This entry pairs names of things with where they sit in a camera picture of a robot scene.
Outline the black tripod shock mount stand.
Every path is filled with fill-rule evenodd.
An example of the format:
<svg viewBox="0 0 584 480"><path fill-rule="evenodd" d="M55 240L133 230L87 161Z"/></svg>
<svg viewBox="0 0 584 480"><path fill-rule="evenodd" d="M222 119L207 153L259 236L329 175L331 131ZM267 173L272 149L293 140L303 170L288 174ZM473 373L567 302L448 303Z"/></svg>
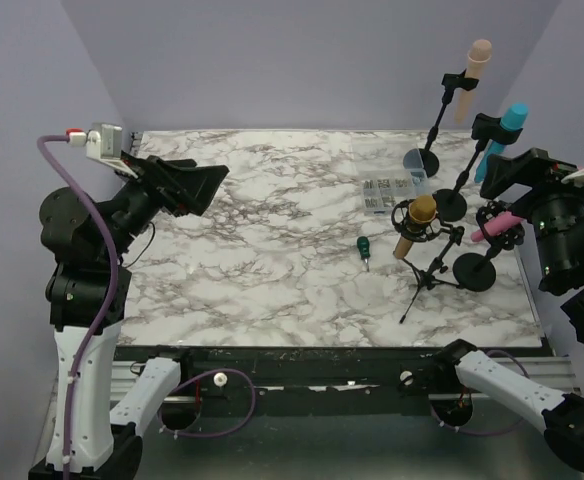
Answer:
<svg viewBox="0 0 584 480"><path fill-rule="evenodd" d="M437 218L432 222L431 228L436 233L436 237L424 243L414 243L408 255L398 260L405 264L414 274L416 280L416 290L402 314L399 323L403 324L408 314L416 301L418 295L424 290L432 290L437 286L447 285L456 289L462 289L457 281L449 281L441 278L441 275L446 273L449 269L445 263L445 257L453 247L460 246L465 235L465 228L463 226L454 225L453 223L444 222L440 220L437 213ZM441 247L441 250L428 262L423 258L418 259L416 255L409 256L410 252L417 246L418 253L432 253L432 250L427 250L424 245L431 243L439 238L445 237L446 240Z"/></svg>

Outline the black stand holding beige microphone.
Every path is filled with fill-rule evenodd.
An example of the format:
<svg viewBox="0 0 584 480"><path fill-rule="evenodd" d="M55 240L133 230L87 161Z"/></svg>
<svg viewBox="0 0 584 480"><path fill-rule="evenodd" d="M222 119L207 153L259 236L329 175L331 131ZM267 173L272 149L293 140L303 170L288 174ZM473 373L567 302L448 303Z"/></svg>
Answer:
<svg viewBox="0 0 584 480"><path fill-rule="evenodd" d="M404 155L403 166L405 168L422 168L428 178L434 177L437 174L440 162L437 155L431 151L431 147L437 139L441 120L448 105L454 98L455 91L461 89L465 92L472 92L478 83L478 79L467 77L465 70L458 74L446 73L443 76L441 85L444 87L444 92L437 118L427 134L425 146L411 149Z"/></svg>

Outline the clear plastic screw box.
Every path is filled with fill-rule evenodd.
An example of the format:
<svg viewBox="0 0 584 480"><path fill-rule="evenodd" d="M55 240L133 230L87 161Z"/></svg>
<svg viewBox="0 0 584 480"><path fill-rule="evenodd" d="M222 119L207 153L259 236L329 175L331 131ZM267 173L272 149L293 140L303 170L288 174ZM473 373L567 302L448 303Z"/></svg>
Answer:
<svg viewBox="0 0 584 480"><path fill-rule="evenodd" d="M396 204L431 193L412 132L355 132L351 154L366 215L388 215Z"/></svg>

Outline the green handled screwdriver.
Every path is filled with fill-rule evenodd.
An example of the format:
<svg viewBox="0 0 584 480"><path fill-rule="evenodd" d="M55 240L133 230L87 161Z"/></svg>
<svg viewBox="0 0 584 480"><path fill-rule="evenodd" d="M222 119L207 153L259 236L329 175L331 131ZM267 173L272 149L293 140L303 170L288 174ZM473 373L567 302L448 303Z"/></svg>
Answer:
<svg viewBox="0 0 584 480"><path fill-rule="evenodd" d="M366 271L370 271L369 261L371 258L370 241L366 236L360 236L356 240L356 247L361 261L366 267Z"/></svg>

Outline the teal microphone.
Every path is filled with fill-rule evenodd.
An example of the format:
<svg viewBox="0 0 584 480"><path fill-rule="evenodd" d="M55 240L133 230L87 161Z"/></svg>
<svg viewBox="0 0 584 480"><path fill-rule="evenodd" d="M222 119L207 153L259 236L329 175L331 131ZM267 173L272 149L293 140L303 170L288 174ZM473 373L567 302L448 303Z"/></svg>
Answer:
<svg viewBox="0 0 584 480"><path fill-rule="evenodd" d="M481 183L487 173L487 160L492 154L501 154L505 148L515 143L522 132L524 123L528 117L529 108L525 103L514 103L503 114L496 129L497 137L489 143L483 158L478 164L474 182Z"/></svg>

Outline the black front mounting rail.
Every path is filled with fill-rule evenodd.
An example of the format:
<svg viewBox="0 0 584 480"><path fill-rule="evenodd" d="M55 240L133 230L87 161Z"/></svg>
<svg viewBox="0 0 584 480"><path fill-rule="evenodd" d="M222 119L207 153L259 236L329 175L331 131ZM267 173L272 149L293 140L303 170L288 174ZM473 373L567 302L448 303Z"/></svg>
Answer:
<svg viewBox="0 0 584 480"><path fill-rule="evenodd" d="M465 412L483 397L493 400L437 381L433 358L443 348L119 346L110 382L112 417L127 423L133 416L162 416L173 427L187 413L241 419L428 416L433 402ZM517 359L491 359L563 392L544 383L559 378L556 357L523 349Z"/></svg>

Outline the beige microphone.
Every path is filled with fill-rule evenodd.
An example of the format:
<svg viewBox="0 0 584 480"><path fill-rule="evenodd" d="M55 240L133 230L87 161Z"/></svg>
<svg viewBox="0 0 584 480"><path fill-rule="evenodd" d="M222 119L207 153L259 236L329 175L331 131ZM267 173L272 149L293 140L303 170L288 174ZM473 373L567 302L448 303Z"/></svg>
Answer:
<svg viewBox="0 0 584 480"><path fill-rule="evenodd" d="M492 56L492 43L487 39L476 40L467 54L467 64L464 77L478 82ZM454 122L460 125L467 117L474 99L473 90L462 90L459 94Z"/></svg>

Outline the black stand holding teal microphone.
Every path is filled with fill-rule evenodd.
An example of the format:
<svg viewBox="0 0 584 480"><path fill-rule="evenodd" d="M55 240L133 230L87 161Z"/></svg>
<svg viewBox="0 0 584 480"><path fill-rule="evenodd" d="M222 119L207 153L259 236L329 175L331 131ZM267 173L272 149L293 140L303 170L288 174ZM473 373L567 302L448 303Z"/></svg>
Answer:
<svg viewBox="0 0 584 480"><path fill-rule="evenodd" d="M470 171L479 155L484 152L492 139L496 139L496 129L501 117L491 117L484 113L476 115L471 129L471 139L476 141L474 153L467 166L461 171L452 189L437 190L433 197L437 203L437 213L440 220L452 223L461 220L467 212L467 202L460 190L468 181Z"/></svg>

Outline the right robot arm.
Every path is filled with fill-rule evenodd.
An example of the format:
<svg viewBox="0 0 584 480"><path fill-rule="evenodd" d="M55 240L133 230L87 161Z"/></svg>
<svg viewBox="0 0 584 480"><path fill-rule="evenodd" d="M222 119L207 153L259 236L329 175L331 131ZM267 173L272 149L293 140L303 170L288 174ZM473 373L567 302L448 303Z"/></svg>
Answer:
<svg viewBox="0 0 584 480"><path fill-rule="evenodd" d="M561 308L584 346L584 168L537 148L514 158L491 156L481 197L493 200L513 185L529 189L508 210L534 229L539 288L554 296L575 293ZM488 395L542 433L563 463L584 473L584 397L546 388L464 340L447 345L433 363L432 379L439 389L465 386Z"/></svg>

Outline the pink microphone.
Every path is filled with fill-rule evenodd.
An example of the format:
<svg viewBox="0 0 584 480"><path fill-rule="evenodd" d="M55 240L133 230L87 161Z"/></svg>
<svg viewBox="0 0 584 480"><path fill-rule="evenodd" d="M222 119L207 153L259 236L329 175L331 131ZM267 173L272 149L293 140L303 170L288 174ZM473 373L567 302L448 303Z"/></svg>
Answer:
<svg viewBox="0 0 584 480"><path fill-rule="evenodd" d="M514 216L511 212L506 211L485 223L484 230L489 236L494 237L521 224L523 220L523 218ZM471 234L470 239L472 242L478 243L483 241L485 236L482 230L479 229Z"/></svg>

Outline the gold microphone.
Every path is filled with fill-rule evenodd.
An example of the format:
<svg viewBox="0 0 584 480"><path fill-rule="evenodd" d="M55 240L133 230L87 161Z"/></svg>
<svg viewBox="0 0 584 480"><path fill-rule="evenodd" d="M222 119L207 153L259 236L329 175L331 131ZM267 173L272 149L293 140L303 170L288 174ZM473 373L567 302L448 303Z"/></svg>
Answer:
<svg viewBox="0 0 584 480"><path fill-rule="evenodd" d="M391 222L399 234L394 257L404 259L414 243L424 243L436 237L431 228L437 218L437 203L432 195L420 195L398 203L391 212Z"/></svg>

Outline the black round-base shock mount stand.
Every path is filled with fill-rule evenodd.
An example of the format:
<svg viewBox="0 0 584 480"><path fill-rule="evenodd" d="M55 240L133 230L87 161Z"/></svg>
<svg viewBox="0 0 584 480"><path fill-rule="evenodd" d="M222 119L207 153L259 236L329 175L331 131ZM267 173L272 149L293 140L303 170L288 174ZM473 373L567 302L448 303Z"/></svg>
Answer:
<svg viewBox="0 0 584 480"><path fill-rule="evenodd" d="M525 232L522 223L491 237L484 230L484 225L489 220L509 211L509 203L501 200L489 201L479 208L476 213L478 230L484 233L488 248L483 255L475 252L465 253L459 256L453 264L453 275L459 286L472 292L485 292L496 281L496 268L493 260L503 251L512 251L523 243Z"/></svg>

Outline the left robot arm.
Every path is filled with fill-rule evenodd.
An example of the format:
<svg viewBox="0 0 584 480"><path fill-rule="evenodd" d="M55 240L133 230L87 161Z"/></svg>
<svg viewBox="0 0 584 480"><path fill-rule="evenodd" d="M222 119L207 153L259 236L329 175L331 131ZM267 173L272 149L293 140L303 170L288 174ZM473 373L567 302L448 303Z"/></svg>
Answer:
<svg viewBox="0 0 584 480"><path fill-rule="evenodd" d="M31 479L131 479L142 437L169 394L186 393L192 368L173 354L150 359L122 402L110 404L113 361L132 274L122 256L164 211L202 215L229 170L191 159L122 157L133 176L109 201L93 202L76 181L39 212L41 242L57 266L45 290L58 354L53 438Z"/></svg>

